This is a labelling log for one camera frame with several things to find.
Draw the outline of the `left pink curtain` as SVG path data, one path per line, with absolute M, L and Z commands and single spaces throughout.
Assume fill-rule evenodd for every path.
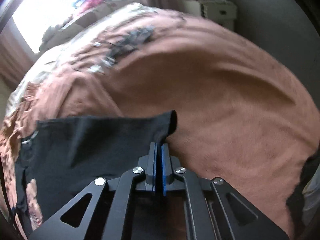
M 1 78 L 4 83 L 14 90 L 36 59 L 11 18 L 1 32 Z

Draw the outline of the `brown bed blanket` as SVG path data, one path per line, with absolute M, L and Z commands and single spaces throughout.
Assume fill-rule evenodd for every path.
M 127 32 L 149 42 L 89 73 Z M 14 162 L 40 120 L 78 115 L 147 117 L 174 109 L 174 155 L 206 178 L 221 176 L 291 239 L 286 200 L 319 145 L 319 110 L 296 76 L 249 40 L 203 18 L 133 3 L 46 51 L 10 95 L 1 129 L 7 201 Z

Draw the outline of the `small items on bed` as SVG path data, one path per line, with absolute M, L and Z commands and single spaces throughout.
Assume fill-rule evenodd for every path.
M 127 32 L 120 40 L 111 43 L 111 47 L 98 64 L 88 68 L 89 73 L 104 73 L 106 69 L 113 68 L 118 62 L 117 58 L 129 55 L 142 44 L 149 42 L 155 28 L 152 25 Z

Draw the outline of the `folded grey clothes stack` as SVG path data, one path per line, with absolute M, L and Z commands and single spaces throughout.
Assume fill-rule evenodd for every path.
M 319 152 L 307 159 L 300 181 L 287 198 L 286 205 L 294 224 L 295 235 L 308 226 L 319 208 Z

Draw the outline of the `white bedside table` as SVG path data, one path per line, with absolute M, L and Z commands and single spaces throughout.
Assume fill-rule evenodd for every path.
M 180 0 L 180 11 L 209 19 L 234 31 L 238 10 L 234 3 L 227 0 Z

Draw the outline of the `bear pattern window cushion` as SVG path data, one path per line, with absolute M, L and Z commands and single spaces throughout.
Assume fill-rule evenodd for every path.
M 130 1 L 103 2 L 78 16 L 68 18 L 63 23 L 51 25 L 42 37 L 40 53 L 71 40 L 93 23 L 130 3 Z

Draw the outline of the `black bear print t-shirt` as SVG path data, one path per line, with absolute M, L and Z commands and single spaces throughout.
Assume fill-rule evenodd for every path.
M 120 177 L 152 143 L 175 132 L 177 114 L 150 118 L 74 116 L 37 123 L 15 163 L 16 211 L 26 235 L 98 177 Z

